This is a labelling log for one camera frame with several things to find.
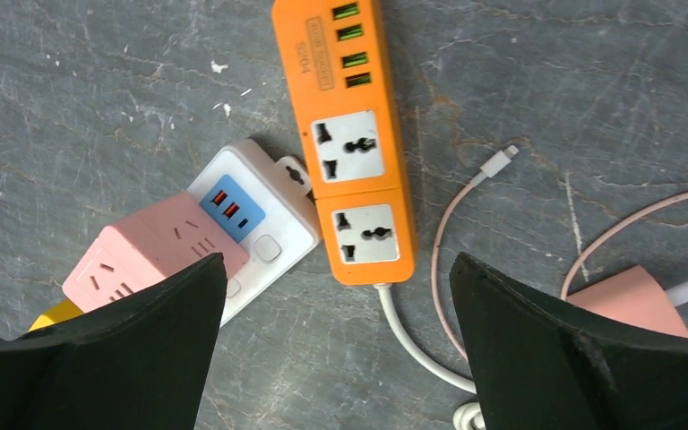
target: orange label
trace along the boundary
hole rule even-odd
[[[320,18],[307,20],[307,35],[310,37],[310,47],[313,50],[318,85],[323,91],[333,90],[335,84],[331,70],[331,58],[328,56],[328,45],[325,43],[323,20]]]

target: pink power strip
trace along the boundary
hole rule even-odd
[[[211,253],[232,278],[249,256],[189,193],[106,226],[62,286],[83,312],[130,296]]]

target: usb port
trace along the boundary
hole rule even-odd
[[[333,19],[343,20],[344,18],[355,16],[358,13],[360,13],[360,6],[357,5],[357,2],[345,4],[343,6],[333,8]]]
[[[355,67],[358,65],[367,64],[367,53],[361,52],[359,54],[354,54],[353,56],[345,56],[341,58],[341,63],[344,68]]]
[[[238,205],[235,203],[231,203],[230,206],[228,206],[228,208],[225,209],[223,215],[225,215],[226,218],[230,219],[230,217],[236,215],[236,212],[238,212]]]
[[[347,77],[347,88],[359,87],[360,85],[367,85],[371,83],[373,79],[370,77],[370,73],[361,73],[354,76]]]
[[[359,38],[363,35],[363,26],[358,24],[347,27],[346,29],[336,30],[336,35],[339,36],[339,42]]]
[[[215,196],[215,198],[212,199],[212,203],[214,203],[215,206],[220,206],[220,204],[223,203],[226,197],[228,197],[228,194],[225,191],[220,190],[220,192]]]

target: green usb port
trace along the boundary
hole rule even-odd
[[[355,67],[358,65],[365,65],[365,64],[367,64],[367,53],[361,52],[359,54],[354,54],[353,56],[342,57],[341,63],[344,65],[345,69],[347,67]]]
[[[347,77],[347,88],[359,87],[361,85],[367,85],[371,83],[373,79],[370,77],[370,73],[361,73],[354,76]]]
[[[358,13],[360,13],[360,6],[357,5],[357,2],[344,4],[343,6],[333,8],[333,19],[343,20]]]
[[[336,30],[336,35],[339,36],[339,42],[359,38],[363,35],[363,26],[358,24],[346,29]]]

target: red usb port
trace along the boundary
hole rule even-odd
[[[236,215],[236,212],[238,212],[238,205],[231,203],[230,206],[228,206],[228,208],[223,212],[223,215],[230,219],[230,217]]]
[[[220,206],[221,203],[228,197],[228,194],[225,191],[220,190],[218,195],[215,196],[214,199],[212,199],[212,202],[215,203],[215,206]]]

